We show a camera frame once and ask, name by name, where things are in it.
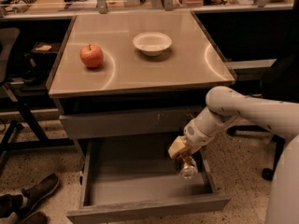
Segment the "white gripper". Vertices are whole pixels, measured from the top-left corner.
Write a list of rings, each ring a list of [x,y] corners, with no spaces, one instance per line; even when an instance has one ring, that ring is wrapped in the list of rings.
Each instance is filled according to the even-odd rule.
[[[184,135],[178,136],[168,149],[171,159],[190,147],[203,147],[214,137],[215,125],[209,120],[192,119],[184,128]]]

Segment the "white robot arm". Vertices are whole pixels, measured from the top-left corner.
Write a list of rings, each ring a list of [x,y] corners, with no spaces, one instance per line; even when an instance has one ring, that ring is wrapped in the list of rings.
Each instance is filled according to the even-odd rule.
[[[206,107],[168,149],[185,179],[197,175],[192,154],[236,119],[246,119],[287,141],[274,172],[264,224],[299,224],[299,104],[242,95],[219,86],[206,95]]]

